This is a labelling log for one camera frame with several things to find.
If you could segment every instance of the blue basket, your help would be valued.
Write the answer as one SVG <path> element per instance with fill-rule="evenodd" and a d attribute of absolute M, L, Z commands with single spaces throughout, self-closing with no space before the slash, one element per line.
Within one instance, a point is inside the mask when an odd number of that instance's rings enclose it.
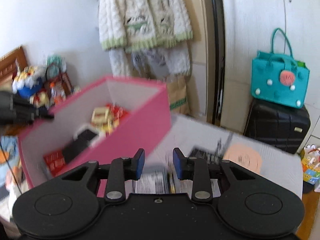
<path fill-rule="evenodd" d="M 32 88 L 23 87 L 22 89 L 18 90 L 18 93 L 23 98 L 29 98 L 35 93 L 37 93 L 42 88 L 42 79 L 38 78 L 36 81 L 36 85 Z"/>

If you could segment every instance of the green stripe on paper bag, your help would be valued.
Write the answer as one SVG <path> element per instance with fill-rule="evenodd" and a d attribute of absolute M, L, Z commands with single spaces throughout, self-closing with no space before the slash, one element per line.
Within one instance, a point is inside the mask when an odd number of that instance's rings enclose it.
<path fill-rule="evenodd" d="M 177 101 L 177 102 L 174 102 L 173 104 L 170 105 L 170 111 L 173 110 L 173 109 L 176 109 L 180 106 L 183 106 L 184 104 L 187 103 L 187 97 Z"/>

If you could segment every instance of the white table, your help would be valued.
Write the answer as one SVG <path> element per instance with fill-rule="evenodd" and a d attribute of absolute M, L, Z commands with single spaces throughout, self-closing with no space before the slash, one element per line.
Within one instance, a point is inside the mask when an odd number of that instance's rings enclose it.
<path fill-rule="evenodd" d="M 166 158 L 172 159 L 172 150 L 175 147 L 179 147 L 186 157 L 194 146 L 214 151 L 218 141 L 221 139 L 224 145 L 230 133 L 225 129 L 200 123 L 183 115 L 172 115 L 171 130 L 146 158 L 145 166 L 155 163 L 166 164 Z M 260 175 L 302 198 L 303 176 L 299 156 L 237 134 L 233 134 L 230 145 L 234 143 L 245 144 L 259 152 L 262 158 Z"/>

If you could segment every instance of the wire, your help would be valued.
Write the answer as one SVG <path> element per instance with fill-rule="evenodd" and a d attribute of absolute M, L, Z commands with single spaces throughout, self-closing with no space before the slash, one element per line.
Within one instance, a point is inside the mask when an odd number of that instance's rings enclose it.
<path fill-rule="evenodd" d="M 16 176 L 14 175 L 13 170 L 12 170 L 10 164 L 9 164 L 9 161 L 8 161 L 7 157 L 5 156 L 5 154 L 4 154 L 4 150 L 3 150 L 2 145 L 1 145 L 1 138 L 0 138 L 0 148 L 1 148 L 1 151 L 2 151 L 2 154 L 3 154 L 3 157 L 4 157 L 4 159 L 5 159 L 8 167 L 9 167 L 9 169 L 10 169 L 10 172 L 11 172 L 11 174 L 12 174 L 12 176 L 13 176 L 13 179 L 14 179 L 15 183 L 17 184 L 18 190 L 19 190 L 20 194 L 22 195 L 22 191 L 21 191 L 21 189 L 20 189 L 20 187 L 19 187 L 19 184 L 18 184 L 18 181 L 17 181 L 17 179 L 16 179 Z"/>

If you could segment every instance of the teal felt bag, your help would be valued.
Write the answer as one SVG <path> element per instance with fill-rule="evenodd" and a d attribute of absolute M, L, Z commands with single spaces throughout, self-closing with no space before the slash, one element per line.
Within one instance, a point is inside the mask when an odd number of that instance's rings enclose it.
<path fill-rule="evenodd" d="M 290 49 L 290 56 L 274 53 L 274 39 L 280 31 Z M 252 60 L 251 94 L 253 97 L 284 106 L 301 108 L 307 93 L 310 70 L 293 58 L 291 44 L 284 31 L 273 31 L 271 52 L 258 51 Z"/>

